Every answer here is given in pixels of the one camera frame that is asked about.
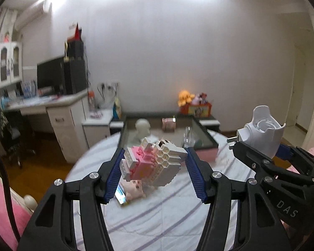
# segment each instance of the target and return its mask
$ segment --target striped bed sheet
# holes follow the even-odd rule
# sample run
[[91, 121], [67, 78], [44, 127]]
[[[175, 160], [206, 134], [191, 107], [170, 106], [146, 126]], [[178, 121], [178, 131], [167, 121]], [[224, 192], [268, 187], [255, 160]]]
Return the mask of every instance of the striped bed sheet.
[[[219, 144], [216, 161], [211, 164], [230, 179], [246, 181], [255, 172], [236, 159], [228, 149], [226, 137], [208, 130]], [[113, 156], [120, 133], [100, 141], [75, 164], [66, 182], [80, 180]], [[147, 198], [137, 199], [121, 207], [116, 199], [101, 205], [109, 237], [115, 251], [190, 250], [196, 249], [209, 205], [196, 197], [186, 170], [182, 167], [170, 184], [159, 187]], [[79, 250], [85, 250], [79, 201], [74, 201], [74, 225]], [[233, 246], [237, 217], [237, 201], [232, 201], [225, 250]]]

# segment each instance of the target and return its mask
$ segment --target white wall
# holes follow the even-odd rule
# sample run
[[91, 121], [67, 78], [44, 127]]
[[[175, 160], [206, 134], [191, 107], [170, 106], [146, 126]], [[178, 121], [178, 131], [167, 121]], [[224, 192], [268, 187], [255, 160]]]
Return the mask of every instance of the white wall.
[[306, 54], [306, 74], [297, 123], [308, 130], [314, 111], [314, 46], [304, 48], [304, 50]]
[[54, 9], [22, 30], [24, 66], [63, 54], [78, 21], [93, 89], [119, 81], [124, 111], [176, 111], [187, 89], [208, 94], [223, 131], [262, 104], [285, 122], [294, 46], [261, 0], [66, 0]]

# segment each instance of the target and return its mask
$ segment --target bottle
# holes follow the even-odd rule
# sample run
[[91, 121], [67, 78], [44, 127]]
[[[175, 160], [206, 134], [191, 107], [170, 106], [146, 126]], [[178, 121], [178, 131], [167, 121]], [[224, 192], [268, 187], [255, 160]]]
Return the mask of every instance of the bottle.
[[97, 111], [94, 91], [88, 92], [88, 108], [89, 108], [90, 112], [96, 112]]

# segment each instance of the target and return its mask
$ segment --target drawer handle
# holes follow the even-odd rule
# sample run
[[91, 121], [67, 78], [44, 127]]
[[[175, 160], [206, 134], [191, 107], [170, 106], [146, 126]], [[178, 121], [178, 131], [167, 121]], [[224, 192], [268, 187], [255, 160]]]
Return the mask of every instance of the drawer handle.
[[60, 118], [60, 119], [55, 118], [55, 121], [56, 121], [57, 123], [64, 122], [64, 118]]

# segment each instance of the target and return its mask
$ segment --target stuffed toy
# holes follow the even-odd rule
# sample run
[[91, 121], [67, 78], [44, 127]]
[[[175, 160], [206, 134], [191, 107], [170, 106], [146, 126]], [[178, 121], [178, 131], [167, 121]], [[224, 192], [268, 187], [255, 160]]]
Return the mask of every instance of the stuffed toy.
[[143, 192], [141, 180], [131, 180], [127, 182], [121, 177], [120, 184], [125, 191], [127, 201], [131, 201], [139, 197], [146, 197]]
[[207, 94], [206, 93], [200, 94], [200, 98], [201, 98], [201, 104], [207, 104], [208, 103], [207, 100], [206, 100], [206, 98], [207, 98]]
[[178, 106], [182, 107], [186, 105], [187, 103], [191, 103], [192, 99], [195, 97], [194, 94], [190, 94], [188, 91], [181, 91], [179, 92], [179, 101]]
[[194, 99], [192, 100], [191, 104], [192, 104], [192, 105], [198, 105], [198, 104], [200, 104], [201, 100], [202, 100], [202, 98], [200, 98], [200, 95], [197, 94], [197, 95], [194, 97]]

